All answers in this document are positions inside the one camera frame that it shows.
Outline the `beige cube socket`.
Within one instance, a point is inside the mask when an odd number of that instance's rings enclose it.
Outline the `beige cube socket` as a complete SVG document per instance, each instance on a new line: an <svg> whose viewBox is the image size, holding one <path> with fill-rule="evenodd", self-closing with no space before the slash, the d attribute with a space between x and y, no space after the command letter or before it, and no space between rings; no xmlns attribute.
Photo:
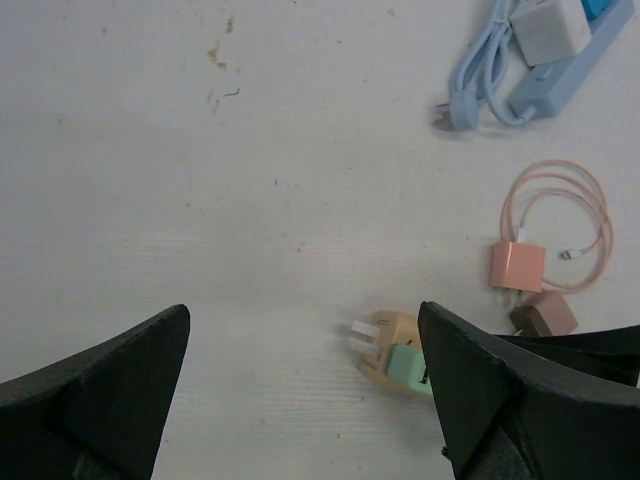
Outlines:
<svg viewBox="0 0 640 480"><path fill-rule="evenodd" d="M359 355L358 368L364 376L381 387L380 354L393 344L412 345L423 352L416 316L404 312L378 311L370 321L354 321L351 325L349 346Z"/></svg>

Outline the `green plug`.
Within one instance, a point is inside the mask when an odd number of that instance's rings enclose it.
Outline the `green plug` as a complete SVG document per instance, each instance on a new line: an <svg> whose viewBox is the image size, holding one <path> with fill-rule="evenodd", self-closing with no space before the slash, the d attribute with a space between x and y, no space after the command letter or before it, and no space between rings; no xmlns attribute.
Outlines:
<svg viewBox="0 0 640 480"><path fill-rule="evenodd" d="M410 398L433 395L423 352L412 345L393 344L379 359L383 387Z"/></svg>

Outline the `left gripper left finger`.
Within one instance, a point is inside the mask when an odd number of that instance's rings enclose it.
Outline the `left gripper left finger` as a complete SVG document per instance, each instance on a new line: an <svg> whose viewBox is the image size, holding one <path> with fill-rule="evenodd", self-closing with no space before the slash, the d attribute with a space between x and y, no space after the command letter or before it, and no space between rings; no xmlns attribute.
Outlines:
<svg viewBox="0 0 640 480"><path fill-rule="evenodd" d="M189 335L174 305L2 383L2 478L151 478Z"/></svg>

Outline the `pink charger plug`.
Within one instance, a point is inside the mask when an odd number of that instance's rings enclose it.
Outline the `pink charger plug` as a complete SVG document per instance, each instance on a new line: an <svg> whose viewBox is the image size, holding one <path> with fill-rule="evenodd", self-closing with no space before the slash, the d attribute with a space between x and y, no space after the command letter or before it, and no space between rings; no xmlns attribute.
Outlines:
<svg viewBox="0 0 640 480"><path fill-rule="evenodd" d="M543 275L546 249L528 243L508 240L493 245L488 284L504 292L504 305L511 304L514 292L540 293L543 290Z"/></svg>

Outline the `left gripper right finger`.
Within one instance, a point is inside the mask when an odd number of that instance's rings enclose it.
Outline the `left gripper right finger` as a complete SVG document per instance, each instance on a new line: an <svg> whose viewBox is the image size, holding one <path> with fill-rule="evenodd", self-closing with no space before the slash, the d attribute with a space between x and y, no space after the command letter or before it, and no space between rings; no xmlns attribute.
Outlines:
<svg viewBox="0 0 640 480"><path fill-rule="evenodd" d="M638 385L547 360L434 302L417 322L456 478L638 477Z"/></svg>

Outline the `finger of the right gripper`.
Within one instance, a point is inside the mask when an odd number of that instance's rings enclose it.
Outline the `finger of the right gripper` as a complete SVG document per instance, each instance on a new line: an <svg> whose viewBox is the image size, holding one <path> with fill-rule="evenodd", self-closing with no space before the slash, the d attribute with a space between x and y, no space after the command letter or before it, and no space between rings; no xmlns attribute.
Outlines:
<svg viewBox="0 0 640 480"><path fill-rule="evenodd" d="M499 338L573 370L630 387L638 385L638 326L564 336Z"/></svg>

